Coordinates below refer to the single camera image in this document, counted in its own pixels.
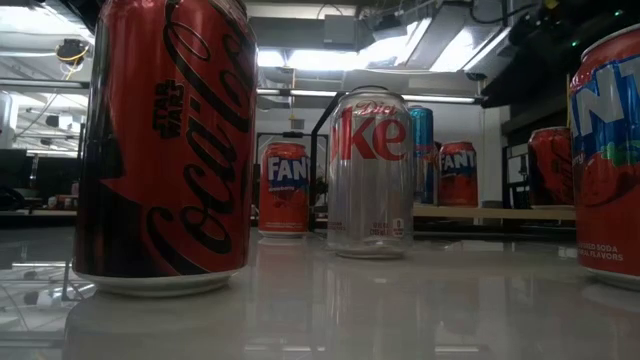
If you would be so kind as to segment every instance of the glossy table surface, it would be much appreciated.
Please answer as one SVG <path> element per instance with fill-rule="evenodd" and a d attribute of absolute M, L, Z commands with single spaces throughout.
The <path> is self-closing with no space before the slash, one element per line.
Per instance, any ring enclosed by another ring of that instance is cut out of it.
<path fill-rule="evenodd" d="M 572 246 L 420 241 L 367 261 L 253 233 L 228 287 L 145 300 L 73 274 L 63 296 L 64 263 L 37 265 L 69 249 L 55 231 L 0 232 L 0 359 L 640 358 L 640 293 L 595 281 Z"/>

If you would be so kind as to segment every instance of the aluminum can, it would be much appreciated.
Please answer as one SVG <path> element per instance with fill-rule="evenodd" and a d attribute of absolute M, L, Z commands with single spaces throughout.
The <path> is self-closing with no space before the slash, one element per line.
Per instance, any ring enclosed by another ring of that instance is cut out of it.
<path fill-rule="evenodd" d="M 536 130 L 529 139 L 531 207 L 572 208 L 571 132 L 567 127 Z"/>
<path fill-rule="evenodd" d="M 422 106 L 409 108 L 413 121 L 413 199 L 425 205 L 437 205 L 438 150 L 433 141 L 433 111 Z"/>
<path fill-rule="evenodd" d="M 438 200 L 443 206 L 478 206 L 476 151 L 470 142 L 459 141 L 442 145 Z"/>
<path fill-rule="evenodd" d="M 237 0 L 110 0 L 96 36 L 74 270 L 172 296 L 247 261 L 256 43 Z"/>
<path fill-rule="evenodd" d="M 309 157 L 304 145 L 269 144 L 262 156 L 260 233 L 300 237 L 309 229 Z"/>
<path fill-rule="evenodd" d="M 640 289 L 640 25 L 582 54 L 570 88 L 578 260 Z"/>
<path fill-rule="evenodd" d="M 404 100 L 380 89 L 331 115 L 328 242 L 338 255 L 398 257 L 413 238 L 413 139 Z"/>

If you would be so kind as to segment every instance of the white wall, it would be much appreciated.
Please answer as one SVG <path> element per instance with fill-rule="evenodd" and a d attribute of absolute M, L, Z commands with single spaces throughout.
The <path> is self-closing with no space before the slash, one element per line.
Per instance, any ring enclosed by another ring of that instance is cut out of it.
<path fill-rule="evenodd" d="M 502 109 L 484 110 L 480 106 L 453 104 L 419 104 L 433 110 L 435 140 L 471 141 L 478 154 L 479 200 L 502 200 Z M 311 130 L 324 109 L 294 109 L 296 118 L 305 119 L 305 134 Z M 256 113 L 256 133 L 290 130 L 291 110 L 272 109 Z M 328 134 L 325 123 L 321 134 Z"/>

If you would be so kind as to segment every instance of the blue can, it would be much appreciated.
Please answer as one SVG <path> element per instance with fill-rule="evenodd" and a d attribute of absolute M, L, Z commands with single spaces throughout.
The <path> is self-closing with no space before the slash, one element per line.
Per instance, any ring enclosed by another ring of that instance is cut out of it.
<path fill-rule="evenodd" d="M 437 205 L 438 150 L 433 141 L 433 111 L 422 106 L 409 108 L 413 121 L 413 166 L 415 202 Z"/>

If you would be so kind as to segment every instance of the red can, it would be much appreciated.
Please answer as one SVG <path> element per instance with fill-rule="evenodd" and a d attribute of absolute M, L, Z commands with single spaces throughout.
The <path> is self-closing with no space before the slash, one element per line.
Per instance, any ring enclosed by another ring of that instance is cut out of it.
<path fill-rule="evenodd" d="M 237 0 L 110 0 L 97 25 L 74 270 L 169 296 L 247 261 L 256 43 Z"/>
<path fill-rule="evenodd" d="M 640 289 L 640 25 L 596 42 L 571 82 L 578 259 Z"/>
<path fill-rule="evenodd" d="M 451 142 L 440 149 L 438 202 L 442 206 L 478 206 L 476 150 L 468 141 Z"/>
<path fill-rule="evenodd" d="M 573 207 L 571 132 L 566 127 L 536 130 L 529 139 L 531 207 Z"/>
<path fill-rule="evenodd" d="M 297 237 L 309 229 L 309 158 L 304 145 L 269 144 L 262 156 L 260 221 L 264 236 Z"/>

